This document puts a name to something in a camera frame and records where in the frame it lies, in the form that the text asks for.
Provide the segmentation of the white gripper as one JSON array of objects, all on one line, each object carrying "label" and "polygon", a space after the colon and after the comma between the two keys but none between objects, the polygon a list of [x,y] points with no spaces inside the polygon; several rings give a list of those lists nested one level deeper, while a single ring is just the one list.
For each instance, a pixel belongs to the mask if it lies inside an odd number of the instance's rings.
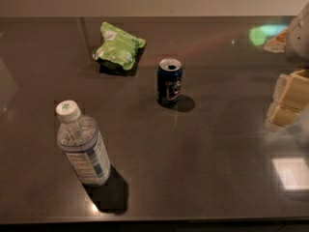
[{"label": "white gripper", "polygon": [[[291,63],[309,63],[309,3],[283,29],[267,41],[264,50],[283,53]],[[309,70],[281,73],[276,81],[272,103],[267,112],[265,127],[279,131],[290,126],[309,105]]]}]

